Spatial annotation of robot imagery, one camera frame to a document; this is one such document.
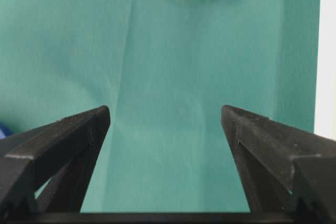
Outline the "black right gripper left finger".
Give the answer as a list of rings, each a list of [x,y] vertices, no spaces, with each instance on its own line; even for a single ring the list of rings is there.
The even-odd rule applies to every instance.
[[[1,140],[1,217],[79,212],[110,126],[105,105]]]

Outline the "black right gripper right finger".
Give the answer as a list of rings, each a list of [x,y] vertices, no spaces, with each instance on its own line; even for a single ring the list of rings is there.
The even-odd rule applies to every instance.
[[[251,212],[335,217],[335,141],[230,105],[221,124]]]

